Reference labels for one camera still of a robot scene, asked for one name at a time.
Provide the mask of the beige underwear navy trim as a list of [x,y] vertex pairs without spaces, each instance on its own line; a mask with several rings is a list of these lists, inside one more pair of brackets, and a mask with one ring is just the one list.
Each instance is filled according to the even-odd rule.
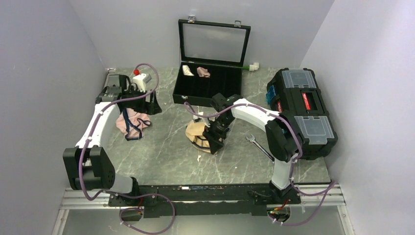
[[185,135],[191,144],[198,150],[211,153],[211,148],[206,137],[203,136],[205,124],[191,120],[186,126]]

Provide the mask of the pink underwear navy trim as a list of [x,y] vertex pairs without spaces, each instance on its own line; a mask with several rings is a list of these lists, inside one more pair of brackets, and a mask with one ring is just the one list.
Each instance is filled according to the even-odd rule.
[[147,114],[126,108],[121,111],[115,124],[127,141],[135,141],[143,138],[143,130],[150,127],[152,122]]

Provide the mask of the black compartment storage box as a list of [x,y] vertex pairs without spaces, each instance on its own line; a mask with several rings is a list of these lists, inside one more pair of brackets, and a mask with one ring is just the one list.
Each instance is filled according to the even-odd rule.
[[[244,66],[251,27],[234,23],[178,20],[180,65],[172,97],[175,104],[210,107],[217,93],[225,97],[242,93]],[[194,76],[185,76],[188,65]],[[197,68],[208,69],[210,78],[199,77]]]

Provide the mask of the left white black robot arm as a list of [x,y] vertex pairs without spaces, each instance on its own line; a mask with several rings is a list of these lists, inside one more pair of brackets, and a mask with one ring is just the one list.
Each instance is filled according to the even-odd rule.
[[116,173],[105,149],[116,127],[127,141],[143,138],[143,131],[150,127],[150,115],[162,112],[155,93],[145,97],[146,85],[151,75],[134,71],[130,78],[111,74],[108,84],[95,100],[93,117],[75,147],[63,152],[69,184],[73,190],[109,190],[121,193],[129,206],[140,201],[137,180]]

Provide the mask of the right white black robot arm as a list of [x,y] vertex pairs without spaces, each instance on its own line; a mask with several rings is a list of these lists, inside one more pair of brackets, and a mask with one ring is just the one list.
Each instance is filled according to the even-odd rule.
[[294,163],[303,154],[300,129],[294,116],[264,109],[237,94],[226,98],[218,93],[212,98],[211,106],[217,114],[203,132],[211,153],[216,153],[224,146],[229,126],[235,119],[246,121],[265,132],[274,159],[271,178],[274,187],[269,191],[270,198],[275,203],[282,203],[288,198],[287,188],[293,182]]

